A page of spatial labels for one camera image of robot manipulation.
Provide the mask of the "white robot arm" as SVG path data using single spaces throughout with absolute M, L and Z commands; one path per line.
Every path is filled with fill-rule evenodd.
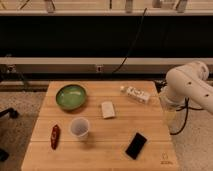
M 209 69 L 204 62 L 193 61 L 174 67 L 166 74 L 166 86 L 161 89 L 159 98 L 162 104 L 164 121 L 170 124 L 175 118 L 175 110 L 191 99 L 213 115 L 213 87 L 206 80 Z

